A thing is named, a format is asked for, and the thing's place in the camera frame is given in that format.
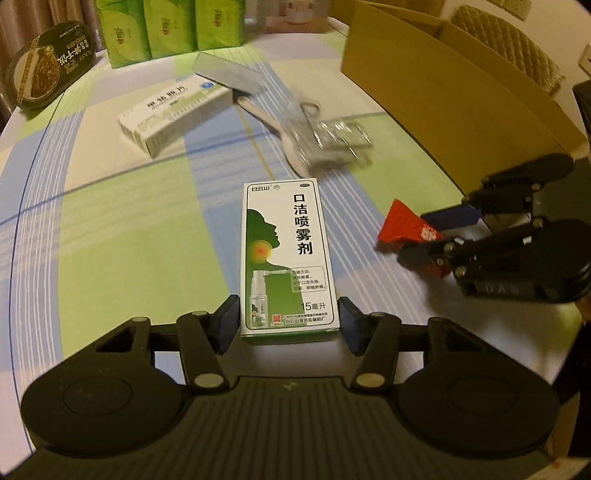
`brown cardboard box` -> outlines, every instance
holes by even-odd
[[[438,17],[441,15],[445,0],[383,0],[380,3]],[[354,14],[355,0],[333,0],[330,3],[329,17],[351,25]]]
[[[579,414],[579,402],[580,394],[577,393],[560,407],[554,430],[544,448],[550,457],[566,457],[569,454],[570,442],[573,439],[574,426]]]
[[[586,139],[552,98],[445,20],[358,1],[342,72],[370,94],[465,193],[488,174]]]

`light switch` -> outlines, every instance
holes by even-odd
[[[587,45],[587,48],[585,48],[585,51],[579,60],[579,67],[591,77],[591,45]]]

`spray bottle illustration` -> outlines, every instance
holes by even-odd
[[[267,326],[267,284],[268,275],[285,275],[289,270],[255,270],[251,282],[251,317],[253,327]]]

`round pad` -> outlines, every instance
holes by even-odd
[[[400,386],[398,406],[418,437],[473,458],[540,447],[558,414],[558,398],[542,378],[483,352],[452,353],[427,365]]]
[[[533,248],[523,249],[522,270],[563,282],[581,276],[590,267],[590,233],[591,228],[579,220],[562,220],[544,228],[532,243]],[[547,255],[547,252],[561,253]]]
[[[183,399],[172,378],[136,359],[93,360],[66,361],[25,392],[21,414],[36,446],[107,455],[144,445],[173,425]]]

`plaid tablecloth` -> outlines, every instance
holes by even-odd
[[[452,279],[426,283],[375,250],[394,198],[422,213],[462,195],[340,73],[346,28],[336,27],[324,35],[260,35],[213,53],[264,74],[254,101],[268,112],[278,115],[297,92],[319,101],[325,118],[356,118],[371,136],[369,167],[320,183],[339,294],[407,323],[452,318],[551,380],[579,326],[571,306],[465,300]],[[169,323],[239,293],[242,185],[294,177],[277,138],[239,108],[156,159],[122,136],[117,116],[188,75],[194,57],[112,70],[101,54],[41,113],[14,113],[0,137],[0,471],[33,451],[18,403],[44,371],[132,316]],[[333,355],[329,372],[349,365],[334,342],[236,355],[235,374],[306,375],[315,355]],[[286,356],[288,371],[276,371]],[[180,378],[177,358],[159,356],[157,365]],[[420,366],[419,356],[401,355],[400,375]]]

